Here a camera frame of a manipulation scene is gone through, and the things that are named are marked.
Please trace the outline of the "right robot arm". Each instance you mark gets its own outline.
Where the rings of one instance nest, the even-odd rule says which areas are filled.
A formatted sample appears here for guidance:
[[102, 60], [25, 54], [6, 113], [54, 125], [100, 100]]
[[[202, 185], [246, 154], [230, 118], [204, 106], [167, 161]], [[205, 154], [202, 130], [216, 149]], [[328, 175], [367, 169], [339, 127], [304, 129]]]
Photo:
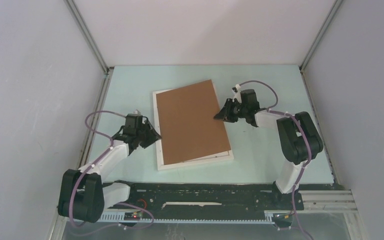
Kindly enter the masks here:
[[306, 111], [291, 114], [261, 108], [253, 89], [241, 90], [233, 87], [234, 96], [227, 98], [215, 120], [236, 123], [244, 119], [256, 128], [271, 128], [278, 132], [285, 162], [279, 177], [274, 182], [275, 192], [271, 204], [284, 209], [291, 202], [291, 193], [299, 188], [304, 169], [323, 150], [323, 142], [315, 124]]

